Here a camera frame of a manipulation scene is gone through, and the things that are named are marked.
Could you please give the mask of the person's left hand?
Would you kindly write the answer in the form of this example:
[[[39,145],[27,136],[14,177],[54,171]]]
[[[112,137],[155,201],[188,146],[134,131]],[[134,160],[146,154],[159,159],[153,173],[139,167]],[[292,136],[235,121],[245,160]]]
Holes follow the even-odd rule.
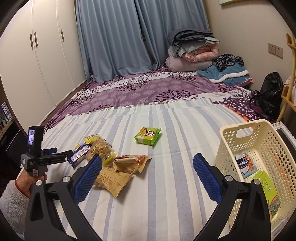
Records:
[[[30,192],[30,186],[32,184],[35,184],[38,180],[46,181],[47,175],[44,174],[42,176],[30,176],[25,169],[23,169],[18,176],[18,178],[15,180],[16,188],[25,196],[30,198],[31,192]]]

